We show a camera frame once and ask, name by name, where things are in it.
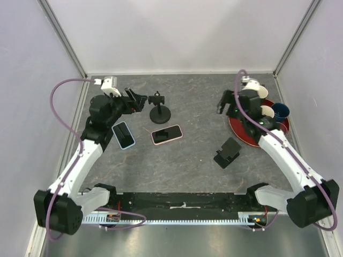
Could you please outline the black round phone stand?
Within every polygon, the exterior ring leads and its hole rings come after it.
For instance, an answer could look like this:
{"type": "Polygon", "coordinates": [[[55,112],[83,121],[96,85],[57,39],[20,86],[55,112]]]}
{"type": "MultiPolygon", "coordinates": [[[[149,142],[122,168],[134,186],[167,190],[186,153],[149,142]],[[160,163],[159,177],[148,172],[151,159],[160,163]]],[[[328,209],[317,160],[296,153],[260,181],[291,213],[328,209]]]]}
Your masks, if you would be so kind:
{"type": "Polygon", "coordinates": [[[164,124],[171,118],[171,112],[165,106],[165,97],[158,91],[154,95],[148,97],[148,103],[153,104],[154,107],[150,111],[150,120],[156,124],[164,124]]]}

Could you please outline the pink phone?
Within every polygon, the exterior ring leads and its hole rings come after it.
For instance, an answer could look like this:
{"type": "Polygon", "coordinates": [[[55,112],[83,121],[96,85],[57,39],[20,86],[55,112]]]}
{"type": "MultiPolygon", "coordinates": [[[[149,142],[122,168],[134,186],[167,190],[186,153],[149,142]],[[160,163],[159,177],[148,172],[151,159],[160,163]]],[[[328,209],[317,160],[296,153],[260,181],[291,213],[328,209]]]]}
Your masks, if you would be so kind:
{"type": "Polygon", "coordinates": [[[179,125],[169,126],[163,129],[153,131],[151,138],[154,145],[161,145],[183,137],[183,132],[179,125]]]}

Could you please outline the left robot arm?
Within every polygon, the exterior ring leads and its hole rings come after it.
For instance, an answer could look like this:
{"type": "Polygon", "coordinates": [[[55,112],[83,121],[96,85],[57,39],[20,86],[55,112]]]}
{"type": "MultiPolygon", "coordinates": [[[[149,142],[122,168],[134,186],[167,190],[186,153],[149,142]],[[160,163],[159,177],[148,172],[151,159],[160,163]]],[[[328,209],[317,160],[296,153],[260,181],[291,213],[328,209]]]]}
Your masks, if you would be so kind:
{"type": "Polygon", "coordinates": [[[125,96],[103,94],[90,101],[89,117],[79,136],[79,145],[72,159],[60,176],[45,191],[38,190],[34,207],[40,227],[73,235],[80,228],[82,219],[103,207],[117,207],[116,188],[98,183],[89,192],[80,195],[86,176],[97,159],[109,145],[114,133],[112,127],[122,115],[141,112],[146,95],[125,89],[125,96]]]}

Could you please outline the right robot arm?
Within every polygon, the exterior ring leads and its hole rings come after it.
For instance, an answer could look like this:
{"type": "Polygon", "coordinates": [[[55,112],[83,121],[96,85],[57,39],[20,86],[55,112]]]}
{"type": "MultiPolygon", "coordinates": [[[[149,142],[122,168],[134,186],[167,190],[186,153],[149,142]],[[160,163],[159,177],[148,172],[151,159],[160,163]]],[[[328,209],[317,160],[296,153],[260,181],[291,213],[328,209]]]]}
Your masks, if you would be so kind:
{"type": "Polygon", "coordinates": [[[245,133],[277,164],[292,188],[285,191],[267,183],[257,184],[249,188],[249,194],[245,197],[246,206],[253,211],[269,206],[286,212],[299,228],[316,225],[331,216],[333,224],[328,230],[334,230],[338,225],[335,211],[338,184],[333,179],[325,180],[296,152],[275,118],[263,110],[255,90],[224,91],[217,112],[221,114],[226,105],[229,106],[226,115],[240,122],[245,133]]]}

